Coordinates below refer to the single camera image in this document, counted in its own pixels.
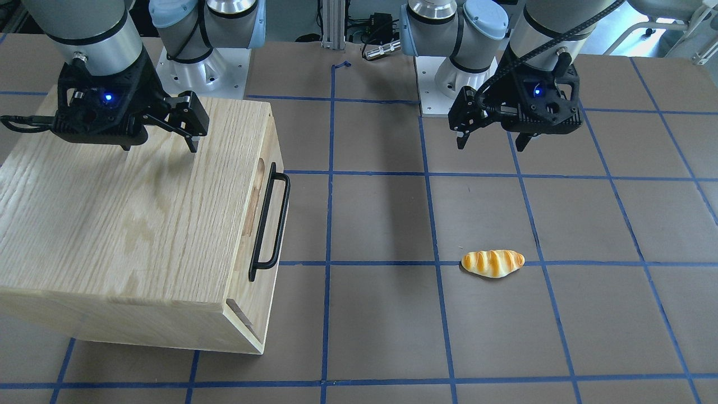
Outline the black gripper over cabinet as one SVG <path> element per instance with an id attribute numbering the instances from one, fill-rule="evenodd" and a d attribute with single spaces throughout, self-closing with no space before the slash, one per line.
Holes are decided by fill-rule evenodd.
<path id="1" fill-rule="evenodd" d="M 167 94 L 152 60 L 139 57 L 125 70 L 92 76 L 75 57 L 57 80 L 57 110 L 50 130 L 64 141 L 90 145 L 132 145 L 148 140 L 147 125 L 182 136 L 190 153 L 208 135 L 210 119 L 198 95 L 185 90 Z"/>

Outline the silver robot arm over cabinet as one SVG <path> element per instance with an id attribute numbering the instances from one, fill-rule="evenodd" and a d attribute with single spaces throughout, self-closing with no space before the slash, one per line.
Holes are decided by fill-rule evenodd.
<path id="1" fill-rule="evenodd" d="M 209 133 L 197 96 L 227 74 L 220 48 L 261 48 L 264 1 L 151 1 L 148 9 L 182 91 L 169 95 L 124 1 L 24 1 L 31 17 L 64 57 L 54 115 L 3 116 L 24 134 L 51 131 L 64 141 L 143 145 L 146 126 L 181 136 L 191 153 Z"/>

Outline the black gripper near bread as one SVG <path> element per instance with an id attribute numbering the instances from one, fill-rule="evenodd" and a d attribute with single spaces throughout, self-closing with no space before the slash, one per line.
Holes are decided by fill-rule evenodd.
<path id="1" fill-rule="evenodd" d="M 517 153 L 536 135 L 569 135 L 580 128 L 580 79 L 571 54 L 560 54 L 549 66 L 550 71 L 542 71 L 521 64 L 490 85 L 483 99 L 468 85 L 459 89 L 447 115 L 457 148 L 464 149 L 470 134 L 488 126 L 489 118 L 506 131 L 519 132 Z"/>

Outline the silver robot arm near bread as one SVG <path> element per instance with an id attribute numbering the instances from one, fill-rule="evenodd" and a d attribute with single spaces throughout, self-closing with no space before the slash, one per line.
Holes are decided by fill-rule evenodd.
<path id="1" fill-rule="evenodd" d="M 495 1 L 408 1 L 402 51 L 444 57 L 438 84 L 453 100 L 447 119 L 464 149 L 474 131 L 500 123 L 524 151 L 540 135 L 583 125 L 575 59 L 598 21 L 621 1 L 527 1 L 514 28 Z"/>

